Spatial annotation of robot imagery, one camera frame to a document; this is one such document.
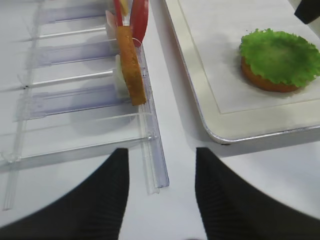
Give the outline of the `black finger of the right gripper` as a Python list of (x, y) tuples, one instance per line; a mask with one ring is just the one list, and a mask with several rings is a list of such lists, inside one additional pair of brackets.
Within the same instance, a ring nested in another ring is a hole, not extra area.
[(320, 0), (301, 0), (294, 15), (305, 25), (310, 24), (320, 16)]

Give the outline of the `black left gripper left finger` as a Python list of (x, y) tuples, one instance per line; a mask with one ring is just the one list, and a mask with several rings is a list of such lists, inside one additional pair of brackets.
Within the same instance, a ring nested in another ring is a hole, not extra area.
[(2, 240), (117, 240), (130, 188), (129, 151), (117, 148), (80, 185), (0, 229)]

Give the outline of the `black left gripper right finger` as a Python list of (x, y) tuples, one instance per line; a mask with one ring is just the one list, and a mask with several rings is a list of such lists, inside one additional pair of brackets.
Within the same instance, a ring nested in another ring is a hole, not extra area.
[(195, 196), (209, 240), (318, 240), (320, 221), (280, 203), (196, 149)]

